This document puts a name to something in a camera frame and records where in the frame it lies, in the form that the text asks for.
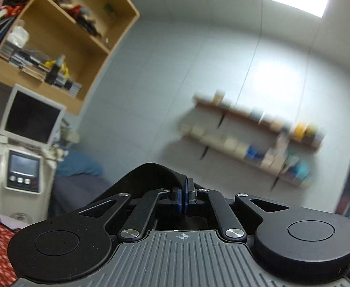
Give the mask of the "black large jacket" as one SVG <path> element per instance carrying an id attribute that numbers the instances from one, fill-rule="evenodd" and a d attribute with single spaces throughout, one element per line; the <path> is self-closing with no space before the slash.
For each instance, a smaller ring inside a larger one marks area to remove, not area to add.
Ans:
<path id="1" fill-rule="evenodd" d="M 99 195 L 95 201 L 109 198 L 119 193 L 129 193 L 132 198 L 141 198 L 145 193 L 158 188 L 172 190 L 179 188 L 183 193 L 189 177 L 170 168 L 156 164 L 145 163 L 127 173 L 108 190 Z"/>

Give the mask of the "grey purple garment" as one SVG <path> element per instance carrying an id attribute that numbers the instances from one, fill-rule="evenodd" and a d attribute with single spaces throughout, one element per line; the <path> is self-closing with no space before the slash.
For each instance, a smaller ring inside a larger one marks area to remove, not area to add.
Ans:
<path id="1" fill-rule="evenodd" d="M 89 174 L 58 177 L 54 180 L 48 208 L 53 218 L 90 204 L 112 186 L 107 179 Z"/>

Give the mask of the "upper wooden wall shelf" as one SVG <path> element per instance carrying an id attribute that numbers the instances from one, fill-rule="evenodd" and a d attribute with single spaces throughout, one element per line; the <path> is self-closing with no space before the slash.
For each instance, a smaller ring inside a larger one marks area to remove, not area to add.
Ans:
<path id="1" fill-rule="evenodd" d="M 239 107 L 228 100 L 224 100 L 224 96 L 218 93 L 214 97 L 203 97 L 196 94 L 192 99 L 195 106 L 220 112 L 222 119 L 227 117 L 245 121 L 275 134 L 284 132 L 292 142 L 306 146 L 313 151 L 317 151 L 321 147 L 325 138 L 325 133 L 314 124 L 306 124 L 304 122 L 293 124 L 255 108 Z"/>

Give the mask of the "wooden wall bookshelf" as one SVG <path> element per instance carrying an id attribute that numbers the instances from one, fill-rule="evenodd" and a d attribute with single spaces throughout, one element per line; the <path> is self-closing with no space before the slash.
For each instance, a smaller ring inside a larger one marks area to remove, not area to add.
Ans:
<path id="1" fill-rule="evenodd" d="M 77 115 L 138 17 L 130 0 L 0 0 L 0 83 Z"/>

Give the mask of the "white medical monitor machine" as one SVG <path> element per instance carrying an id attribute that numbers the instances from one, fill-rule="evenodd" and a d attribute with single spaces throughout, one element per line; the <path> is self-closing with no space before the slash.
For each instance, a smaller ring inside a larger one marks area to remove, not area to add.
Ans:
<path id="1" fill-rule="evenodd" d="M 16 84 L 0 121 L 0 214 L 45 220 L 57 165 L 54 146 L 66 107 Z"/>

